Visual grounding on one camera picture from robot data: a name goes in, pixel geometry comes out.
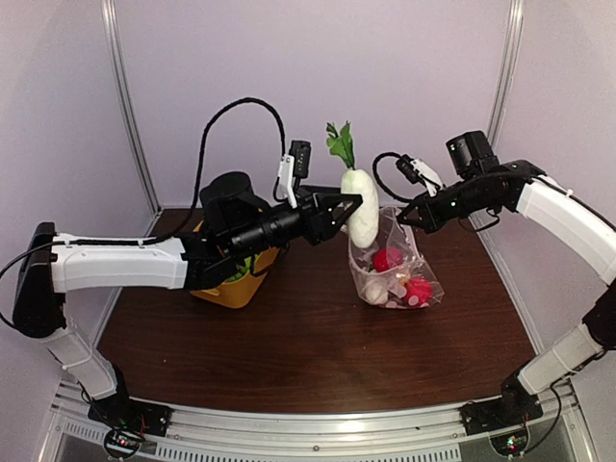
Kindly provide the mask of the white plush daikon radish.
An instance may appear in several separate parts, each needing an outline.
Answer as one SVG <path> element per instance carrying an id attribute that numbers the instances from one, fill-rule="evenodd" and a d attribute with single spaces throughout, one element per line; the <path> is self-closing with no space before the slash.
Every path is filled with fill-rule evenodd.
<path id="1" fill-rule="evenodd" d="M 372 177 L 356 164 L 351 124 L 341 128 L 333 122 L 325 126 L 329 154 L 338 157 L 345 165 L 341 179 L 341 193 L 356 199 L 356 207 L 346 220 L 346 230 L 351 242 L 366 249 L 376 240 L 379 225 L 379 198 Z"/>

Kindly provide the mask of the clear zip top bag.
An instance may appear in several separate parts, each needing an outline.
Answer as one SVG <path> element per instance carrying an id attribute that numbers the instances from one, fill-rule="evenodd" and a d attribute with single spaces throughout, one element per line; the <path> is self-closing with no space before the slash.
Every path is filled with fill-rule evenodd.
<path id="1" fill-rule="evenodd" d="M 384 309 L 423 309 L 433 306 L 442 301 L 444 290 L 432 271 L 429 263 L 419 251 L 413 229 L 409 226 L 400 225 L 397 221 L 398 208 L 386 206 L 379 210 L 378 234 L 374 243 L 361 249 L 353 243 L 348 244 L 348 265 L 358 296 L 369 280 L 379 280 L 388 289 L 389 299 L 382 306 Z M 374 253 L 384 247 L 392 246 L 401 251 L 404 262 L 384 272 L 376 272 L 372 267 Z M 406 283 L 412 277 L 426 279 L 432 287 L 433 294 L 428 304 L 421 308 L 411 308 L 403 300 L 406 293 Z"/>

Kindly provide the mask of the red plush apple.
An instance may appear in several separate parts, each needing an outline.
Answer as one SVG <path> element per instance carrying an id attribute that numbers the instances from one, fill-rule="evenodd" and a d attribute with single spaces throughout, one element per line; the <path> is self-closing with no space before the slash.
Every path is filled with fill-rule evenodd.
<path id="1" fill-rule="evenodd" d="M 433 290 L 431 284 L 422 277 L 412 277 L 406 283 L 406 293 L 403 300 L 411 308 L 421 308 L 428 304 Z"/>

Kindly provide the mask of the yellow plastic basket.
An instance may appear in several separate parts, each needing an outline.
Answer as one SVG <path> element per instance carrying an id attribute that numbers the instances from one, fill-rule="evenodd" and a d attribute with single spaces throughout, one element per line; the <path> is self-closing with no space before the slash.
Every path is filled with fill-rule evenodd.
<path id="1" fill-rule="evenodd" d="M 191 295 L 217 305 L 230 308 L 244 308 L 255 296 L 268 272 L 275 264 L 279 248 L 271 247 L 254 257 L 254 269 L 235 283 L 225 281 L 213 289 L 191 291 Z"/>

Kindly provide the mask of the small red plush fruit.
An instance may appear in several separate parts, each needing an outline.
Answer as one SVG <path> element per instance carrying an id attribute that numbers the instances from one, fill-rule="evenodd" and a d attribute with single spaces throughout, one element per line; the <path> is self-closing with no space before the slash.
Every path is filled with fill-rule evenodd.
<path id="1" fill-rule="evenodd" d="M 387 246 L 377 250 L 372 257 L 372 267 L 376 272 L 384 272 L 401 265 L 404 256 L 395 247 Z"/>

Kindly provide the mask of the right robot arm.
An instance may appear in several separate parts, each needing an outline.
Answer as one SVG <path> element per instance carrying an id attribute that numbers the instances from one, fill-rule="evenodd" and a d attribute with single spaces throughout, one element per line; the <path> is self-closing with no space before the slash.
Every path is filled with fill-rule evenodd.
<path id="1" fill-rule="evenodd" d="M 398 222 L 434 233 L 453 219 L 508 210 L 556 236 L 600 277 L 605 292 L 572 328 L 546 351 L 521 367 L 501 387 L 493 414 L 500 424 L 518 421 L 539 393 L 587 362 L 615 348 L 615 227 L 558 185 L 541 168 L 518 160 L 501 163 L 481 131 L 447 143 L 459 181 L 445 186 L 426 163 L 401 156 L 396 167 L 426 191 L 409 200 Z"/>

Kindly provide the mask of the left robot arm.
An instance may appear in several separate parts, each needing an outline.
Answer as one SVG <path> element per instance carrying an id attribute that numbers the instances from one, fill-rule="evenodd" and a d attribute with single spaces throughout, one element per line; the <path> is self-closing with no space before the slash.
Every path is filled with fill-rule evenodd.
<path id="1" fill-rule="evenodd" d="M 128 398 L 119 372 L 63 312 L 66 293 L 100 287 L 213 289 L 239 272 L 249 257 L 296 238 L 316 245 L 332 239 L 362 205 L 361 195 L 338 188 L 304 187 L 271 207 L 256 196 L 249 176 L 224 173 L 199 194 L 203 222 L 150 239 L 78 238 L 38 225 L 21 268 L 12 325 L 43 343 L 118 427 L 132 425 L 138 405 Z"/>

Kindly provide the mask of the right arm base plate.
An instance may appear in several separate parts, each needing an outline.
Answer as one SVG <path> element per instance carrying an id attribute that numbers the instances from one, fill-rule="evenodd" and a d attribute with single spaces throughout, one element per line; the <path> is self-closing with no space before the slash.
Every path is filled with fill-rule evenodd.
<path id="1" fill-rule="evenodd" d="M 469 401 L 459 408 L 459 414 L 466 434 L 472 436 L 539 419 L 543 416 L 543 409 L 535 402 L 522 410 L 516 407 L 508 408 L 501 398 L 493 398 Z"/>

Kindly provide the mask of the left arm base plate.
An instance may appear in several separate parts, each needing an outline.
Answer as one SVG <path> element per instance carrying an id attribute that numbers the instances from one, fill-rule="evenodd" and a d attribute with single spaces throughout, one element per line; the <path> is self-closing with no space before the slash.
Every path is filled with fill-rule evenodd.
<path id="1" fill-rule="evenodd" d="M 94 400 L 83 396 L 89 405 L 88 418 L 109 428 L 131 432 L 138 436 L 164 437 L 170 424 L 172 410 L 162 404 L 114 395 Z"/>

